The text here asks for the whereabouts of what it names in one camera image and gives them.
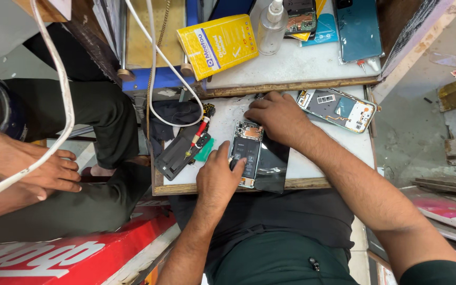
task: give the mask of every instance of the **red screwdriver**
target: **red screwdriver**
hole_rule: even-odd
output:
[[[184,159],[187,159],[189,156],[191,156],[191,149],[196,145],[196,142],[198,139],[202,136],[203,130],[205,130],[205,127],[207,126],[207,123],[210,121],[209,117],[204,117],[202,124],[199,126],[198,131],[193,137],[193,140],[191,141],[191,147],[189,150],[186,152],[186,156],[184,156]]]

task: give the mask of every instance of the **spray bottle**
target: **spray bottle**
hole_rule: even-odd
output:
[[[281,47],[288,24],[288,12],[284,10],[283,0],[273,0],[259,17],[256,44],[263,55],[273,55]]]

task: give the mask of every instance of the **white cable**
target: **white cable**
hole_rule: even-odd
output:
[[[5,180],[0,182],[0,192],[4,189],[8,188],[10,185],[14,184],[18,180],[21,180],[24,176],[28,175],[31,171],[40,167],[43,163],[47,161],[56,151],[57,149],[63,144],[63,142],[68,138],[69,134],[73,130],[73,126],[75,124],[75,116],[73,113],[73,102],[72,102],[72,95],[70,94],[68,77],[66,70],[64,69],[63,62],[57,53],[56,47],[50,38],[49,32],[47,28],[45,28],[45,24],[41,19],[41,16],[38,12],[38,8],[36,7],[36,0],[31,0],[31,8],[33,10],[33,14],[35,16],[35,21],[38,24],[38,29],[40,30],[41,36],[43,37],[47,48],[49,49],[50,55],[54,60],[54,63],[57,68],[57,73],[59,75],[59,83],[61,85],[61,91],[63,95],[63,103],[64,103],[64,112],[66,113],[66,126],[64,127],[63,133],[59,136],[56,140],[54,145],[40,158],[38,161],[33,163],[28,168],[24,169],[23,171],[6,178]]]
[[[198,98],[198,96],[196,95],[196,93],[193,91],[193,88],[191,88],[189,86],[189,84],[186,82],[186,80],[184,80],[184,78],[182,78],[182,76],[179,74],[179,72],[177,72],[177,70],[175,70],[175,68],[173,67],[172,63],[170,63],[168,61],[168,59],[165,57],[165,55],[163,55],[163,53],[161,52],[161,50],[156,46],[156,34],[155,34],[155,29],[154,29],[154,17],[153,17],[153,7],[152,7],[152,3],[150,2],[150,0],[146,0],[147,2],[147,10],[149,11],[149,22],[150,22],[150,33],[152,34],[152,36],[149,35],[149,33],[147,32],[147,30],[145,29],[145,27],[143,26],[142,24],[142,21],[140,21],[140,18],[138,17],[138,15],[136,14],[136,11],[135,9],[133,8],[133,5],[131,5],[131,2],[130,0],[126,0],[126,4],[128,5],[128,9],[130,9],[131,11],[131,14],[133,15],[133,17],[135,18],[136,22],[138,23],[138,25],[140,26],[140,28],[142,29],[142,32],[145,34],[145,36],[147,36],[147,38],[149,39],[149,41],[151,42],[151,44],[153,45],[153,66],[151,67],[150,69],[150,88],[149,88],[149,106],[150,106],[150,110],[152,111],[152,113],[156,116],[156,118],[160,119],[163,123],[165,124],[168,124],[170,126],[174,126],[174,127],[189,127],[189,126],[193,126],[193,125],[196,125],[199,121],[202,120],[203,118],[203,105],[202,105],[202,102],[200,101],[200,99]],[[173,73],[180,79],[180,81],[186,86],[186,88],[191,92],[191,94],[193,94],[193,97],[196,99],[196,101],[198,102],[198,105],[200,107],[200,116],[198,118],[198,120],[196,120],[195,122],[191,123],[191,124],[186,124],[186,125],[177,125],[177,124],[172,124],[170,122],[167,122],[166,120],[164,120],[163,118],[161,118],[155,111],[154,111],[154,108],[153,108],[153,87],[154,87],[154,77],[155,77],[155,72],[156,72],[156,51],[160,54],[161,58],[168,64],[168,66],[172,69]]]

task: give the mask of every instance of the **black pants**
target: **black pants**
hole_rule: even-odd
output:
[[[193,214],[197,195],[168,196],[181,230]],[[224,257],[237,243],[258,233],[289,231],[320,244],[345,249],[350,241],[355,216],[335,189],[309,189],[235,193],[219,221],[207,253],[205,268]]]
[[[62,130],[65,115],[59,82],[11,79],[25,105],[26,141]],[[94,126],[98,163],[117,171],[105,185],[82,184],[78,193],[57,191],[43,202],[0,216],[0,243],[42,241],[114,231],[129,220],[151,185],[150,167],[124,160],[138,155],[136,116],[129,98],[109,82],[70,82],[75,123]]]

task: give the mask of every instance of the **red sign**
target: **red sign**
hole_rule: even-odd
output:
[[[133,211],[115,233],[41,243],[0,244],[0,285],[101,284],[175,224],[161,206]]]

